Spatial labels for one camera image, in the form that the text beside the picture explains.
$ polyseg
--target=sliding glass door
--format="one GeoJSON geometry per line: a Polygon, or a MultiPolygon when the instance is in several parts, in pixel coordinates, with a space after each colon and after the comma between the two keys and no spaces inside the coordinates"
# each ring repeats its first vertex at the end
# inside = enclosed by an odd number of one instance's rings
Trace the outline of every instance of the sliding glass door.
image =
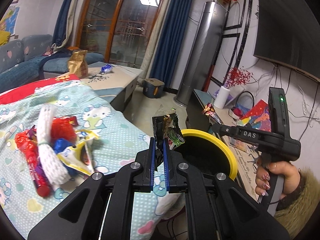
{"type": "Polygon", "coordinates": [[[77,46],[140,68],[162,0],[87,0],[77,46]]]}

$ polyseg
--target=television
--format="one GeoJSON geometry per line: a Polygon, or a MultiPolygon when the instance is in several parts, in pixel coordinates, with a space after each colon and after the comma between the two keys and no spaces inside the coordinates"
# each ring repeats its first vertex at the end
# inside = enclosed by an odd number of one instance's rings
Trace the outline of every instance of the television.
{"type": "Polygon", "coordinates": [[[305,0],[259,0],[254,56],[320,81],[320,25],[305,0]]]}

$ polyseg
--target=sofa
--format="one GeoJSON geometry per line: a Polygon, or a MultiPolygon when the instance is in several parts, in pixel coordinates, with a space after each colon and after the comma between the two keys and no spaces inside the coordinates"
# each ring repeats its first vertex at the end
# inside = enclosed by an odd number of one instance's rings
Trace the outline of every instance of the sofa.
{"type": "MultiPolygon", "coordinates": [[[[0,93],[25,85],[39,76],[39,66],[43,54],[50,50],[50,34],[31,35],[22,40],[10,41],[0,46],[0,93]]],[[[92,64],[104,61],[99,53],[87,53],[86,61],[92,64]]],[[[47,61],[43,70],[50,73],[68,72],[69,58],[55,58],[47,61]]]]}

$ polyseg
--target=yellow trash can rim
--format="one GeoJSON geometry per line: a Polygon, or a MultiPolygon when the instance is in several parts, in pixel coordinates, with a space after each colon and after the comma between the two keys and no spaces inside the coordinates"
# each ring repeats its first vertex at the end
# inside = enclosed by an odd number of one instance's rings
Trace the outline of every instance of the yellow trash can rim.
{"type": "Polygon", "coordinates": [[[233,155],[232,151],[228,148],[227,145],[225,145],[221,140],[219,140],[217,137],[213,136],[210,133],[200,131],[200,130],[195,130],[195,129],[183,129],[181,130],[181,133],[183,136],[196,136],[200,137],[203,139],[206,139],[216,146],[220,148],[220,150],[223,151],[223,153],[226,155],[228,158],[229,164],[230,164],[230,179],[235,180],[238,172],[238,164],[236,161],[235,156],[233,155]]]}

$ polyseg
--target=silver screw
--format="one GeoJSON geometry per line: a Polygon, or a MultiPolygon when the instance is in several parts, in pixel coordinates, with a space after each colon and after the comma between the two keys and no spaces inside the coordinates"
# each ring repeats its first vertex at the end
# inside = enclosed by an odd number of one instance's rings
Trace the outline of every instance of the silver screw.
{"type": "Polygon", "coordinates": [[[217,174],[217,179],[218,180],[225,180],[226,178],[227,178],[227,176],[224,173],[218,173],[217,174]]]}
{"type": "Polygon", "coordinates": [[[94,180],[99,180],[102,178],[102,174],[100,172],[95,172],[94,174],[92,174],[92,178],[94,180]]]}
{"type": "Polygon", "coordinates": [[[132,169],[138,169],[138,168],[140,168],[140,163],[131,163],[131,164],[130,164],[130,167],[131,167],[132,169]]]}
{"type": "Polygon", "coordinates": [[[189,165],[186,163],[180,163],[178,167],[182,170],[186,170],[187,168],[189,168],[189,165]]]}

